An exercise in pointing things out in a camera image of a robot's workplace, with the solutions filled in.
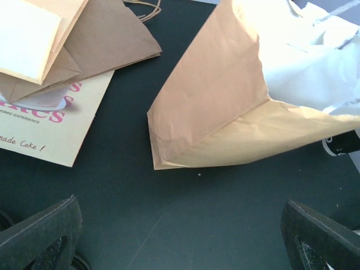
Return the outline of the dark brown paper bag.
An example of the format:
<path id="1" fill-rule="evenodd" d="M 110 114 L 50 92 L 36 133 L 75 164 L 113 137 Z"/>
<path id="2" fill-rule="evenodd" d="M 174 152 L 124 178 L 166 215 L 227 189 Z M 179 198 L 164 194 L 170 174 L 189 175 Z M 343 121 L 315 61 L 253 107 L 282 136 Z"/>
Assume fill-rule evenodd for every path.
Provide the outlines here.
<path id="1" fill-rule="evenodd" d="M 123 68 L 162 52 L 148 28 L 122 1 L 89 1 L 64 48 L 79 66 L 80 74 L 42 85 L 16 83 L 7 101 Z"/>

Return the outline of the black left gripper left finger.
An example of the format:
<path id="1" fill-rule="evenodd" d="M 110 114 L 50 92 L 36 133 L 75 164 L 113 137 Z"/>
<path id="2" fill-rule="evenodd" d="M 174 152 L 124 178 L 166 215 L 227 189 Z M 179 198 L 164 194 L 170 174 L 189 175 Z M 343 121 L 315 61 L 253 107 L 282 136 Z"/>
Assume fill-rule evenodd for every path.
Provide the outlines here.
<path id="1" fill-rule="evenodd" d="M 69 269 L 82 232 L 75 196 L 1 231 L 1 269 Z"/>

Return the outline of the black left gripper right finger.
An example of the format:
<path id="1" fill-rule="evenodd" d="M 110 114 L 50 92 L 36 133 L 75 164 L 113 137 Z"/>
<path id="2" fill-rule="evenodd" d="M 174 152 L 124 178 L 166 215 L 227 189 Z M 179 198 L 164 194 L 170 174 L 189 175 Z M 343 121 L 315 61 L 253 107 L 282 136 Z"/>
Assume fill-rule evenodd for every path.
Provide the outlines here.
<path id="1" fill-rule="evenodd" d="M 292 269 L 359 269 L 359 229 L 294 201 L 285 203 L 280 227 Z"/>

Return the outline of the black cup lid stack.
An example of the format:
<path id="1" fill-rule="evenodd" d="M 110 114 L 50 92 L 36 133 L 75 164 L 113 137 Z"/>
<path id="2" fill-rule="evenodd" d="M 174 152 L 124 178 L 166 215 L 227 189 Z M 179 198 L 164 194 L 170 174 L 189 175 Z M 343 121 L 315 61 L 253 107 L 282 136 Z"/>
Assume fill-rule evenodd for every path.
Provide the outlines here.
<path id="1" fill-rule="evenodd" d="M 13 220 L 8 214 L 0 210 L 0 231 L 4 231 L 14 225 Z"/>
<path id="2" fill-rule="evenodd" d="M 91 270 L 91 267 L 84 256 L 82 256 L 79 253 L 75 253 L 69 269 L 70 270 Z"/>

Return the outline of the cream cakes printed paper bag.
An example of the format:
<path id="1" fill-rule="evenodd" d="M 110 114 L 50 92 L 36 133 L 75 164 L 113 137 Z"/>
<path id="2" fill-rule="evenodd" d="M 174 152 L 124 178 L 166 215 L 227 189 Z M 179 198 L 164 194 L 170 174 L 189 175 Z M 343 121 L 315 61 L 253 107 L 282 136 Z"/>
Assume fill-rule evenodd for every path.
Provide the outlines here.
<path id="1" fill-rule="evenodd" d="M 112 71 L 8 103 L 1 97 L 1 149 L 72 167 Z"/>

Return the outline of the orange kraft paper bag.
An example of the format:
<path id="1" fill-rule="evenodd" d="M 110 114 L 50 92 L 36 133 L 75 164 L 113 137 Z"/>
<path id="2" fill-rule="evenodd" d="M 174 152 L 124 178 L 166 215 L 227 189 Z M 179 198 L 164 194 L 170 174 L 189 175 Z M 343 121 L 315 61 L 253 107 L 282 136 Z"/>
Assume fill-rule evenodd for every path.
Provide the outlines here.
<path id="1" fill-rule="evenodd" d="M 290 1 L 220 1 L 148 113 L 154 169 L 246 164 L 359 127 L 359 27 Z"/>

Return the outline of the folded orange paper bag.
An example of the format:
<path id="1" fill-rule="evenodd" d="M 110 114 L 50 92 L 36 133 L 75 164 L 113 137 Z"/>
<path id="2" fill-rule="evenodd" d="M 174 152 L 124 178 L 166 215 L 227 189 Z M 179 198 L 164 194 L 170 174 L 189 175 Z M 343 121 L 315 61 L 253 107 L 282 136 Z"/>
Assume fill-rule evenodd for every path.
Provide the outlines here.
<path id="1" fill-rule="evenodd" d="M 82 73 L 64 44 L 87 1 L 1 1 L 1 94 L 12 103 Z"/>

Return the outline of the right stack of paper cups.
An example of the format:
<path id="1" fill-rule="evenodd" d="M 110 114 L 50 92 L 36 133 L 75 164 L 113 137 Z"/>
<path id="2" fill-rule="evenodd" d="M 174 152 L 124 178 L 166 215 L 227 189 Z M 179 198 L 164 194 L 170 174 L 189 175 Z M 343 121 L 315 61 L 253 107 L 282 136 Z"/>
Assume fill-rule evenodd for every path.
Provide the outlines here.
<path id="1" fill-rule="evenodd" d="M 359 129 L 325 138 L 322 140 L 322 146 L 331 156 L 357 152 L 360 148 Z"/>

